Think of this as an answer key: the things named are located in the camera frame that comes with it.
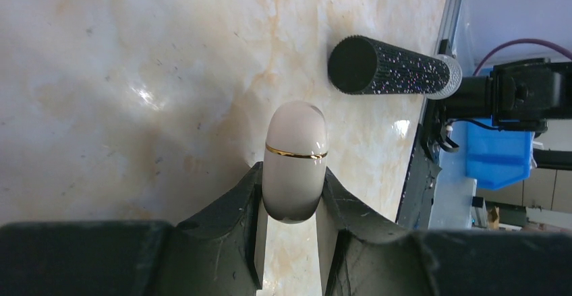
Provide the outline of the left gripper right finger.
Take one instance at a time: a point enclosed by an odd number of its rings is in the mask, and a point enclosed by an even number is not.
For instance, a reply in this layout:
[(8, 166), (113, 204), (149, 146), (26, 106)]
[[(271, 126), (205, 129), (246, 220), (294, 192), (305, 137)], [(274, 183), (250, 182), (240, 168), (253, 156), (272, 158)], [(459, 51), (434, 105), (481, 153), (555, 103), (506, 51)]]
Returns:
[(571, 235), (411, 230), (331, 171), (316, 215), (324, 295), (570, 295)]

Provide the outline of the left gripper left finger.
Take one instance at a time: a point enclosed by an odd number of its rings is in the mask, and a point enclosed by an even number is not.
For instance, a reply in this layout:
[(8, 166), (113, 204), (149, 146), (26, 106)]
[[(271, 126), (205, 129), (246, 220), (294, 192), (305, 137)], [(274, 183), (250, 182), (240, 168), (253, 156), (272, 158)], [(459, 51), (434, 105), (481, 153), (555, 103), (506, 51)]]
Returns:
[(255, 295), (264, 272), (262, 163), (177, 225), (164, 220), (1, 227), (2, 295)]

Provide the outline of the white earbud charging case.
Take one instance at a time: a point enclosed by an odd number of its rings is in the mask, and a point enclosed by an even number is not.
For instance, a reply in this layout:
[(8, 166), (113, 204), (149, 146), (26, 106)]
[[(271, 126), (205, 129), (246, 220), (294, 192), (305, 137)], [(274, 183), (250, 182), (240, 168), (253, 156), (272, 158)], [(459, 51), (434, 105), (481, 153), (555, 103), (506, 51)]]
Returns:
[(328, 152), (326, 120), (318, 107), (292, 101), (275, 111), (262, 169), (262, 199), (269, 216), (283, 223), (300, 223), (315, 213)]

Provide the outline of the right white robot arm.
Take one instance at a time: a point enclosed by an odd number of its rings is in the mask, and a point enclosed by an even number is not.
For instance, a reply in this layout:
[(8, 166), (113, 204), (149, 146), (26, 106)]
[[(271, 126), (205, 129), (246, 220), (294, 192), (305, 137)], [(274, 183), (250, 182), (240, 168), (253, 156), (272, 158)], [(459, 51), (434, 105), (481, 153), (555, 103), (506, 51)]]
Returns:
[(463, 78), (440, 101), (446, 119), (489, 119), (498, 130), (544, 133), (551, 119), (571, 118), (571, 63), (527, 59)]

